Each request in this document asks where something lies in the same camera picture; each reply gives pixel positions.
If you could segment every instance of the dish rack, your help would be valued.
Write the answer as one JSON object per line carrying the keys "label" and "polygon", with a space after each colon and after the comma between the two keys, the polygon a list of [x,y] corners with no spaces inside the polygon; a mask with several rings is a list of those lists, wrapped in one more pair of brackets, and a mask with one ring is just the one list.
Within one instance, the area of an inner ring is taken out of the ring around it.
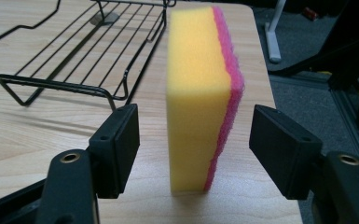
{"label": "dish rack", "polygon": [[[105,97],[112,110],[114,101],[130,103],[167,26],[167,7],[176,0],[91,2],[85,10],[60,15],[58,0],[54,11],[34,26],[17,25],[0,35],[0,43],[31,45],[31,56],[0,73],[0,84],[20,105],[30,105],[44,89]],[[38,42],[36,48],[35,39],[46,43]],[[34,88],[22,100],[9,84]]]}

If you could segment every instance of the wire rack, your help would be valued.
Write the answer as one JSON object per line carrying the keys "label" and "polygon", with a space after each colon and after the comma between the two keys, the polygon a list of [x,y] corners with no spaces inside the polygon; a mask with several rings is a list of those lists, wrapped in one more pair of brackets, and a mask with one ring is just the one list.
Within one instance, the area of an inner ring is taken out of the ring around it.
{"label": "wire rack", "polygon": [[[1,62],[2,87],[25,106],[44,89],[105,97],[113,110],[115,101],[129,104],[166,28],[166,9],[176,1],[92,1],[69,12],[61,4],[34,26],[17,25],[0,35],[0,44],[16,46],[0,46],[0,59],[14,60],[9,52],[21,58],[10,67]],[[35,88],[22,100],[9,84]]]}

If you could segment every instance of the table surface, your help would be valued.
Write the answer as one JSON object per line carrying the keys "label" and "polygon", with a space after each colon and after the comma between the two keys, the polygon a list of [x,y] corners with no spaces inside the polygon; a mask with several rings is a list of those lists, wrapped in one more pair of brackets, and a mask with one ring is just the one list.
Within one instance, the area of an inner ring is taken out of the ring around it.
{"label": "table surface", "polygon": [[[175,8],[210,4],[178,2]],[[168,25],[133,98],[141,145],[130,179],[118,199],[99,200],[102,223],[301,223],[297,202],[280,194],[248,145],[254,105],[274,106],[252,9],[219,6],[246,90],[211,190],[170,192],[164,93]],[[0,0],[0,34],[54,7],[55,1]],[[103,98],[52,90],[23,107],[0,86],[0,198],[45,178],[50,160],[60,152],[86,148],[110,113]]]}

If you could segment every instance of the metal wire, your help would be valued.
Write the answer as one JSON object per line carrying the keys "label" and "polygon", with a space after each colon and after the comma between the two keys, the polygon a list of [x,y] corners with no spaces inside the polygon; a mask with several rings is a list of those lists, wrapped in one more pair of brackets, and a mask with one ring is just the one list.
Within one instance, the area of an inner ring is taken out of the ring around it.
{"label": "metal wire", "polygon": [[[44,23],[59,14],[60,2],[35,26],[18,25],[0,35],[0,41],[21,29],[43,30]],[[68,22],[17,72],[0,73],[0,84],[20,105],[30,105],[45,88],[105,97],[113,110],[114,100],[129,104],[164,33],[166,8],[175,4],[166,0],[162,4],[97,1]],[[104,20],[111,13],[118,15],[114,23]],[[102,20],[91,24],[97,16]],[[8,84],[37,90],[23,101]]]}

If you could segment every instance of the yellow sponge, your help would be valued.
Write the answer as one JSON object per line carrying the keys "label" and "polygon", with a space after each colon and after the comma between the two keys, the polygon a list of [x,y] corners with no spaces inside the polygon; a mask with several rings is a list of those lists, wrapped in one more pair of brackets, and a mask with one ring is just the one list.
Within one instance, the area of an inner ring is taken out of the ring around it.
{"label": "yellow sponge", "polygon": [[173,10],[166,91],[172,191],[211,187],[243,87],[222,10]]}

